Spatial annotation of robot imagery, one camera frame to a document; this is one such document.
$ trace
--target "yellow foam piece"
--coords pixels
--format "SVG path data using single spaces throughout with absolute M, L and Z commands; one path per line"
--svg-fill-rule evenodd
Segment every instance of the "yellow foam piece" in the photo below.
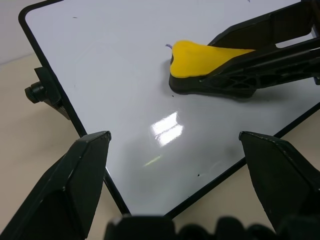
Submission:
M 177 41 L 172 47 L 170 73 L 176 78 L 204 76 L 230 59 L 252 51 L 201 45 L 187 40 Z

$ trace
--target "tabletop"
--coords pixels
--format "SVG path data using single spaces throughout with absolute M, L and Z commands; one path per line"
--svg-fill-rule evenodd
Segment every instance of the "tabletop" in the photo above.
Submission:
M 0 232 L 31 189 L 78 138 L 74 126 L 44 103 L 32 104 L 24 88 L 38 81 L 35 55 L 0 65 Z M 289 132 L 290 141 L 303 156 L 320 169 L 320 111 Z M 120 216 L 107 188 L 100 201 L 89 240 L 102 240 L 107 222 Z M 235 216 L 245 226 L 260 223 L 271 227 L 255 194 L 246 166 L 194 203 L 174 222 L 177 228 L 197 223 L 213 232 L 218 218 Z
M 207 44 L 231 25 L 296 2 L 63 0 L 28 10 L 25 22 L 73 122 L 86 133 L 111 131 L 106 171 L 116 201 L 132 214 L 164 215 L 197 200 L 243 158 L 240 131 L 274 135 L 320 101 L 311 78 L 248 101 L 175 94 L 165 44 Z

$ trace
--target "white surface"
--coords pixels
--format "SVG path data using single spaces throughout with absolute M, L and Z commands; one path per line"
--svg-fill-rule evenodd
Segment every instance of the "white surface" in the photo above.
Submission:
M 240 131 L 274 135 L 320 96 L 313 79 L 246 102 L 175 94 L 165 44 L 207 44 L 295 2 L 64 0 L 26 21 L 86 131 L 111 131 L 106 167 L 131 213 L 166 214 L 244 156 Z
M 20 24 L 20 11 L 41 0 L 0 0 L 0 65 L 32 54 L 28 39 Z

